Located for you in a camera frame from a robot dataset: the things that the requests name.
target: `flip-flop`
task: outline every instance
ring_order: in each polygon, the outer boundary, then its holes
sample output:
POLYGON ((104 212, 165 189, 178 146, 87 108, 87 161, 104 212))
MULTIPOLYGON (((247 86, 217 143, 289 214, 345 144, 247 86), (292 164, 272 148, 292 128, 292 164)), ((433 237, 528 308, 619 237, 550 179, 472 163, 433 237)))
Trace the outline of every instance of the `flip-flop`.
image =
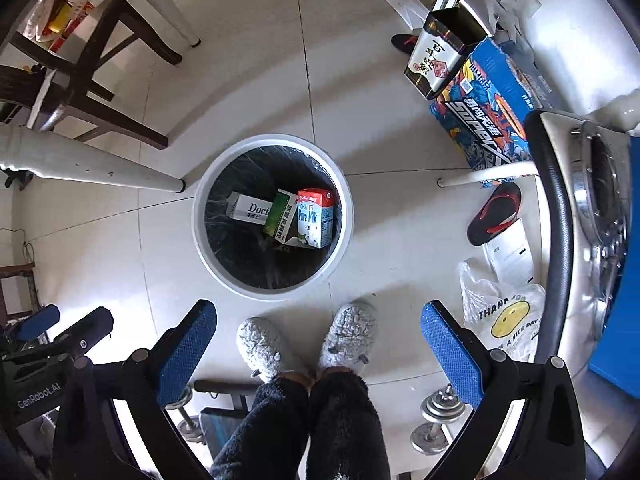
POLYGON ((411 34, 396 34, 391 38, 391 44, 400 52, 404 52, 410 56, 414 51, 415 42, 417 40, 418 36, 412 36, 411 34))
POLYGON ((522 193, 515 182, 505 182, 495 188, 466 230, 471 244, 479 247, 513 224, 521 202, 522 193))

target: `blue gripper pad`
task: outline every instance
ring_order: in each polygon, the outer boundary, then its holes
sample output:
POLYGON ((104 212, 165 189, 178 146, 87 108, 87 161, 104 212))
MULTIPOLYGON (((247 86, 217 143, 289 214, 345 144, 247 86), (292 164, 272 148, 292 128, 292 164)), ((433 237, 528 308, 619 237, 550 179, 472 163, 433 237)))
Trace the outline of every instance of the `blue gripper pad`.
POLYGON ((158 374, 156 399, 162 407, 175 402, 196 369, 200 358, 216 333, 218 316, 213 303, 206 300, 200 313, 158 374))
POLYGON ((20 323, 14 338, 20 341, 33 341, 60 321, 60 311, 54 304, 48 304, 33 316, 20 323))
POLYGON ((427 303, 422 308, 420 327, 422 335, 462 402, 471 404, 476 410, 484 396, 482 374, 476 362, 432 303, 427 303))

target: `black pants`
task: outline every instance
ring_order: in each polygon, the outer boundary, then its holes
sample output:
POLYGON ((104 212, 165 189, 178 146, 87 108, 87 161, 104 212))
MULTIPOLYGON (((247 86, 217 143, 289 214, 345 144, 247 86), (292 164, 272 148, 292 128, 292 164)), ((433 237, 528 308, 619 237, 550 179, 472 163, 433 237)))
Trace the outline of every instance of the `black pants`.
POLYGON ((263 384, 254 406, 214 460, 216 480, 294 480, 307 438, 308 480, 389 480, 380 420, 357 375, 336 372, 306 389, 263 384))

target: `tile floor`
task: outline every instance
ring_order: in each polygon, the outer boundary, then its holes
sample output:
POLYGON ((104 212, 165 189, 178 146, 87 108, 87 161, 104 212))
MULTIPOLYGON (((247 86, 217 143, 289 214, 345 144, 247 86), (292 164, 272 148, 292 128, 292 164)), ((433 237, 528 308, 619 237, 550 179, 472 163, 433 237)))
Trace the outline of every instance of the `tile floor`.
MULTIPOLYGON (((234 344, 243 319, 270 317, 312 364, 332 314, 367 298, 379 309, 380 339, 365 378, 392 472, 432 466, 409 435, 422 421, 421 400, 446 379, 417 320, 432 299, 462 316, 456 265, 481 255, 465 230, 489 192, 436 185, 466 164, 402 74, 406 57, 389 42, 404 32, 401 19, 383 0, 175 0, 202 38, 190 49, 146 2, 130 1, 184 60, 170 66, 135 44, 98 80, 116 92, 113 106, 167 134, 170 146, 159 151, 117 134, 93 144, 190 186, 176 195, 35 179, 15 207, 35 250, 40 299, 60 307, 59 326, 98 305, 111 309, 113 338, 89 354, 104 362, 151 346, 197 299, 208 298, 219 325, 194 376, 246 381, 234 344), (354 198, 355 229, 343 261, 294 303, 233 295, 208 274, 191 238, 195 184, 210 161, 265 132, 315 142, 347 174, 354 198)), ((60 131, 88 128, 68 120, 60 131)), ((536 253, 535 182, 519 184, 536 253)), ((196 396, 188 410, 205 404, 208 397, 196 396)), ((138 457, 152 467, 143 451, 138 457)))

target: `trash can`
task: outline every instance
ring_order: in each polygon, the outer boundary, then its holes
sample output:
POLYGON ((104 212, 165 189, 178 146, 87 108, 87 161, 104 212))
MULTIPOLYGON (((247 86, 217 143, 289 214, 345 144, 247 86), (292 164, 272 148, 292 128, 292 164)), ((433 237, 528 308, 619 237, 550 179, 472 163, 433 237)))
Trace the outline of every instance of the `trash can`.
POLYGON ((192 224, 200 258, 222 285, 246 298, 288 300, 337 267, 353 232, 353 200, 342 171, 316 145, 265 134, 234 144, 213 161, 196 191, 192 224), (334 236, 324 248, 281 245, 262 225, 226 215, 234 191, 272 202, 278 189, 309 187, 330 190, 335 198, 334 236))

